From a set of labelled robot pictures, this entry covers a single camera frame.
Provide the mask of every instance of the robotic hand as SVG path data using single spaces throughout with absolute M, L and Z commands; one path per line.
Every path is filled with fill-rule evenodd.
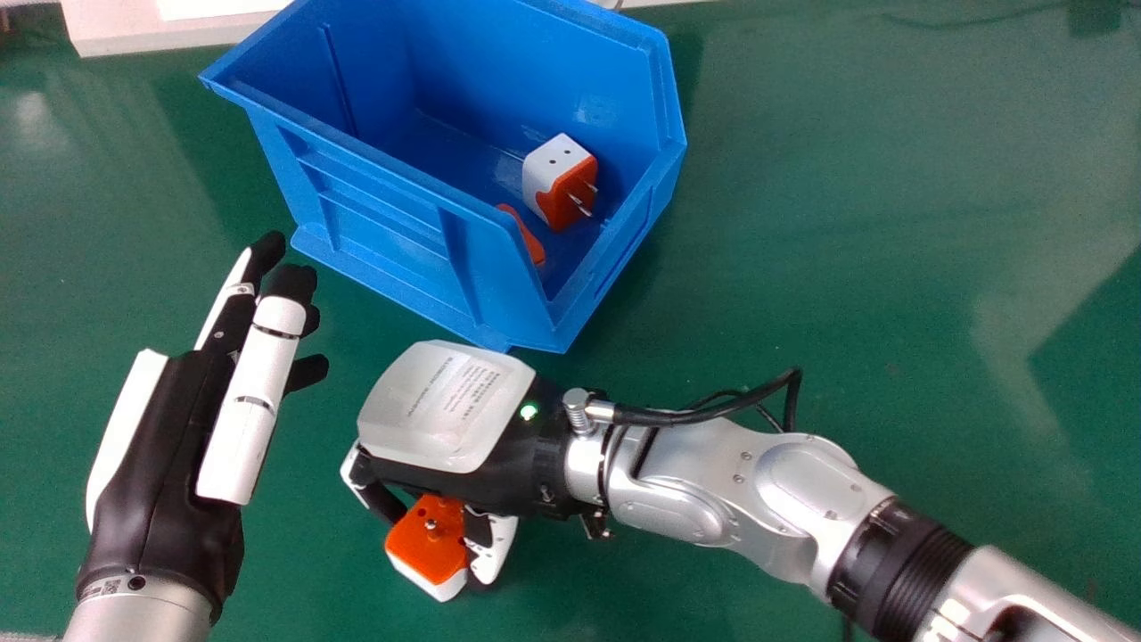
M 394 566 L 443 601 L 495 579 L 518 517 L 614 520 L 728 548 L 884 642 L 1100 641 L 1141 635 L 990 546 L 974 547 L 864 476 L 836 445 L 794 432 L 799 371 L 695 408 L 631 408 L 559 391 L 512 358 L 410 348 L 358 418 L 341 474 L 395 522 Z M 782 388 L 784 423 L 760 407 Z M 713 405 L 722 397 L 729 401 Z M 756 407 L 780 434 L 726 415 Z M 419 496 L 405 513 L 388 490 Z
M 242 252 L 194 350 L 135 359 L 88 480 L 65 642 L 195 642 L 221 613 L 281 400 L 329 372 L 323 356 L 293 361 L 319 324 L 316 271 L 282 265 L 259 295 L 284 253 L 280 231 Z

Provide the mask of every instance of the orange and white power adapter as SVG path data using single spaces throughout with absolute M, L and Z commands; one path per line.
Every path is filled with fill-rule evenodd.
M 592 216 L 598 160 L 566 133 L 523 159 L 523 200 L 555 231 Z

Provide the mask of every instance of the storage bin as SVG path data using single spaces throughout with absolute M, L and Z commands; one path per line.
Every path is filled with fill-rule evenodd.
M 294 247 L 499 351 L 569 348 L 686 149 L 665 36 L 582 0 L 298 0 L 201 79 L 248 112 Z M 520 182 L 559 132 L 600 171 L 555 234 Z

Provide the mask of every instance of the dark green object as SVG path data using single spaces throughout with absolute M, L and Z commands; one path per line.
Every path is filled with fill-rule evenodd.
M 519 356 L 674 407 L 799 364 L 804 430 L 1138 626 L 1141 13 L 1075 38 L 1063 5 L 859 5 L 633 14 L 674 44 L 677 197 L 570 352 Z M 0 628 L 59 632 L 135 353 L 188 349 L 291 219 L 195 80 L 219 50 L 79 60 L 38 16 L 0 48 Z M 284 407 L 213 640 L 839 640 L 807 591 L 622 528 L 528 522 L 497 591 L 432 602 L 337 469 L 383 368 L 450 338 L 318 270 L 332 372 Z

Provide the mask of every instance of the green indicator light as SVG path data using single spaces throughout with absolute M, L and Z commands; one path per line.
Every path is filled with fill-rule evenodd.
M 535 415 L 539 415 L 537 404 L 528 401 L 527 404 L 524 404 L 523 406 L 519 407 L 519 417 L 524 422 L 529 422 L 534 420 Z

